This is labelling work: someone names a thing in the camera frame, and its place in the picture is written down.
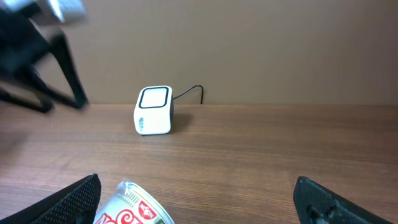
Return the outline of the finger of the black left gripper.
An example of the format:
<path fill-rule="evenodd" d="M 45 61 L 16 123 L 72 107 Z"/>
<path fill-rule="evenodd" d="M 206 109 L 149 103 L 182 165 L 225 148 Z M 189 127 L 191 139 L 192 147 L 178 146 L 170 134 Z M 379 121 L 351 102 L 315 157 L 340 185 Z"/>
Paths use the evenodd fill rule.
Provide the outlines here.
<path fill-rule="evenodd" d="M 66 35 L 57 34 L 53 36 L 50 44 L 52 46 L 50 53 L 57 60 L 73 93 L 71 98 L 55 91 L 54 99 L 72 108 L 83 109 L 88 104 L 88 99 L 76 72 Z"/>
<path fill-rule="evenodd" d="M 12 95 L 6 90 L 1 90 L 1 101 L 6 103 L 21 106 L 41 113 L 48 113 L 50 110 L 52 110 L 54 103 L 60 103 L 61 105 L 64 105 L 63 103 L 54 99 L 55 90 L 44 83 L 33 67 L 21 67 L 16 70 L 8 70 L 2 67 L 1 80 L 6 83 L 21 87 L 27 91 L 31 91 L 38 99 L 38 102 L 29 101 L 25 98 Z"/>

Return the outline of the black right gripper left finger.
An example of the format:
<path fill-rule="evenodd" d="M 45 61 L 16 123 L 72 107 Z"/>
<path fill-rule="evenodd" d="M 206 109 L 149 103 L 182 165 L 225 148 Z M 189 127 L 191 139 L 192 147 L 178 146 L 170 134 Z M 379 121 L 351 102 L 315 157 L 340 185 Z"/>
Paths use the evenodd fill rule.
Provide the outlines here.
<path fill-rule="evenodd" d="M 1 220 L 1 224 L 93 224 L 101 198 L 97 174 L 88 175 Z"/>

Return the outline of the instant noodle cup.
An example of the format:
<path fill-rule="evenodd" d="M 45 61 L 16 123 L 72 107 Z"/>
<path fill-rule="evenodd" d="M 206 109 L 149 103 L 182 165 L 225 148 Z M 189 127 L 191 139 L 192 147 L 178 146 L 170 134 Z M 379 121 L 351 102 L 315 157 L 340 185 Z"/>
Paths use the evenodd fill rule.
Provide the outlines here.
<path fill-rule="evenodd" d="M 174 224 L 156 199 L 130 180 L 119 183 L 112 197 L 96 212 L 94 224 Z"/>

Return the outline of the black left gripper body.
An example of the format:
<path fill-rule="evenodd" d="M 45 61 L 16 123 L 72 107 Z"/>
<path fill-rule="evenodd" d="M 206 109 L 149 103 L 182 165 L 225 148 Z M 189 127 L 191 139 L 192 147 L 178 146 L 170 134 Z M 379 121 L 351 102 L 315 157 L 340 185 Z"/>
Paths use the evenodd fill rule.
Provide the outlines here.
<path fill-rule="evenodd" d="M 49 44 L 30 19 L 41 13 L 39 6 L 1 9 L 1 80 L 38 79 L 33 64 L 49 51 Z"/>

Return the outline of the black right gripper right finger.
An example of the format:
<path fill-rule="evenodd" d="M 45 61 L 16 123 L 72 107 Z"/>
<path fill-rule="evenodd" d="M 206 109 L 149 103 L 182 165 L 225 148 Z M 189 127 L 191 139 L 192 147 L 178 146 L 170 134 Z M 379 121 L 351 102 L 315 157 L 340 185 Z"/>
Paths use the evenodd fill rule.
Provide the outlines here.
<path fill-rule="evenodd" d="M 304 176 L 297 179 L 293 201 L 301 224 L 391 224 Z"/>

